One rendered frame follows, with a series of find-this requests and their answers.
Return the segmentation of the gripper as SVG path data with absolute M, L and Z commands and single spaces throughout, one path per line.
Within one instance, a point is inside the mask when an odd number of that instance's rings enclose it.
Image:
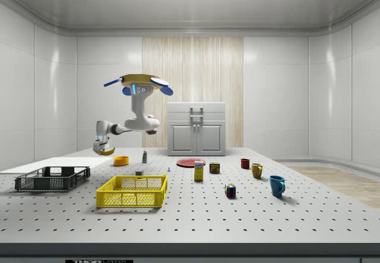
M 100 154 L 101 150 L 106 150 L 107 148 L 109 148 L 108 141 L 95 140 L 93 144 L 93 151 L 97 153 L 98 155 L 101 155 Z

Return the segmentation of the white board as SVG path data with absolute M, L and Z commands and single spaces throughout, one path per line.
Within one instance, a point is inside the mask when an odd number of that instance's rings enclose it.
M 113 160 L 112 157 L 53 157 L 50 159 L 33 162 L 23 166 L 1 171 L 0 174 L 24 174 L 41 169 L 46 166 L 63 167 L 63 166 L 89 166 L 96 167 L 104 162 Z

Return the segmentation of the yellow basket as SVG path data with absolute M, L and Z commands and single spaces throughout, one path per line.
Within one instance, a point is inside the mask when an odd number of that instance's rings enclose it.
M 115 176 L 96 191 L 97 207 L 161 207 L 166 175 Z

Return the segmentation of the dark grey basket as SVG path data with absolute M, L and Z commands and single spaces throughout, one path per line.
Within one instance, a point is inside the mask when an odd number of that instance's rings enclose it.
M 90 177 L 89 166 L 45 166 L 15 178 L 18 192 L 70 191 Z

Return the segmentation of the red plate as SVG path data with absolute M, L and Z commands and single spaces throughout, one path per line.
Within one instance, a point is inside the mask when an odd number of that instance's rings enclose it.
M 176 162 L 176 165 L 179 167 L 184 167 L 184 168 L 194 168 L 195 167 L 195 162 L 201 162 L 203 165 L 205 165 L 205 160 L 203 159 L 180 159 Z

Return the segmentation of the white cabinet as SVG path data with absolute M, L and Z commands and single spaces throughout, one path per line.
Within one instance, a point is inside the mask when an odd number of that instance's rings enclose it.
M 225 107 L 225 102 L 168 102 L 168 155 L 225 155 Z

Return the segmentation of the white and yellow box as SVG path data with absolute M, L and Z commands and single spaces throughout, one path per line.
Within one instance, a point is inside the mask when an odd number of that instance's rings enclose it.
M 203 181 L 204 161 L 194 161 L 194 180 Z

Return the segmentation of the blue mug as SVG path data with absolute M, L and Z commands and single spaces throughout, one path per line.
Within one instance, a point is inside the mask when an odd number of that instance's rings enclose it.
M 285 179 L 281 176 L 272 175 L 270 176 L 270 185 L 272 195 L 277 198 L 282 197 L 283 192 L 286 190 Z

